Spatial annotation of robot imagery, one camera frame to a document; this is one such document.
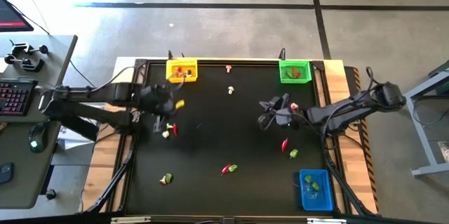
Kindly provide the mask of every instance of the blue basket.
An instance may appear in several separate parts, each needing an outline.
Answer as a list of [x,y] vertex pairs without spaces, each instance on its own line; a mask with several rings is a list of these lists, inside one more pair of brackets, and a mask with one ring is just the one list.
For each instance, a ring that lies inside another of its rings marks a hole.
[[[305,181],[306,176],[311,176],[311,182]],[[317,183],[319,191],[315,191],[311,186]],[[330,180],[327,170],[303,169],[300,171],[300,194],[302,207],[305,211],[332,211],[332,191],[330,190]]]

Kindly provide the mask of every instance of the floor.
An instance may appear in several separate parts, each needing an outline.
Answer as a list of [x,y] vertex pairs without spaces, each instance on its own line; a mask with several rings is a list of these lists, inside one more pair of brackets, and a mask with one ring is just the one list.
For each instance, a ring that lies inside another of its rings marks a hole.
[[[285,47],[287,58],[331,57],[361,72],[371,66],[378,81],[392,81],[405,93],[444,63],[449,51],[449,0],[319,0],[321,5],[347,9],[380,6],[360,11],[322,8],[322,18],[316,17],[313,8],[317,0],[10,1],[43,24],[39,8],[53,34],[77,34],[73,61],[94,84],[111,77],[118,56],[165,56],[170,49],[176,55],[183,52],[192,57],[275,58]],[[305,9],[150,8],[151,4],[140,5],[147,8],[74,7],[89,2],[297,4]],[[419,7],[383,11],[383,6]],[[426,6],[443,6],[437,9],[445,11],[426,11],[436,9]],[[65,84],[86,83],[70,67]],[[444,111],[443,106],[448,104],[423,104],[429,121]],[[434,140],[445,140],[446,122],[427,129]],[[411,176],[410,169],[427,165],[427,161],[407,111],[373,114],[368,117],[368,130],[380,213],[392,218],[449,222],[449,172],[418,179]],[[58,167],[51,180],[51,187],[59,192],[56,200],[39,199],[26,211],[3,210],[0,218],[76,212],[86,172],[85,166]]]

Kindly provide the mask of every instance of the green vegetable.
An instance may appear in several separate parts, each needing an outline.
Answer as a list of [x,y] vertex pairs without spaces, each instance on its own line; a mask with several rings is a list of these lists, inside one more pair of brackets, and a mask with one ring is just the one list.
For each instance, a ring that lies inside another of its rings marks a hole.
[[313,184],[311,184],[311,186],[315,191],[317,191],[317,192],[320,191],[320,186],[317,183],[314,182]]
[[231,166],[228,168],[228,171],[229,171],[229,172],[234,172],[235,170],[237,170],[237,168],[238,168],[238,166],[235,165],[235,164],[233,164],[233,165],[231,165]]
[[171,183],[171,181],[173,179],[173,175],[170,173],[167,173],[165,178],[166,178],[166,183],[169,184],[169,183]]
[[304,181],[311,183],[311,175],[308,175],[304,178]]
[[297,150],[292,150],[292,152],[290,152],[290,158],[294,159],[297,156]]

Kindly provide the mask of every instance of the yellow basket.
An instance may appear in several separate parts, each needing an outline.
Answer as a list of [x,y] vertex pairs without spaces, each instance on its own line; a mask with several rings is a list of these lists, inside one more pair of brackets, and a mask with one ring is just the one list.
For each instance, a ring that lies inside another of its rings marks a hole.
[[187,72],[188,70],[192,72],[191,77],[185,77],[185,82],[196,81],[198,78],[198,61],[196,59],[176,59],[167,60],[166,63],[166,79],[170,83],[182,83],[182,75],[176,76],[179,67],[181,67],[181,72]]

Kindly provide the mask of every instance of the metal stand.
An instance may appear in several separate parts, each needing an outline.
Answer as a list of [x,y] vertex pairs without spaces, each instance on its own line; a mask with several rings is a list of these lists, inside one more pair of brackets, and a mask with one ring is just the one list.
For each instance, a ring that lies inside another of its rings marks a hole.
[[446,71],[442,71],[438,73],[435,77],[430,78],[419,86],[415,87],[411,91],[407,92],[404,96],[407,99],[407,107],[410,115],[412,115],[412,120],[415,125],[416,131],[418,132],[418,136],[420,137],[422,147],[424,148],[424,152],[426,153],[427,159],[429,160],[429,166],[420,167],[418,169],[412,170],[413,176],[419,176],[429,173],[437,173],[442,171],[449,171],[449,163],[437,164],[435,160],[434,153],[430,148],[429,140],[427,139],[426,132],[424,131],[422,125],[415,120],[413,116],[415,102],[422,97],[425,93],[432,91],[437,86],[444,84],[449,81],[449,73]]

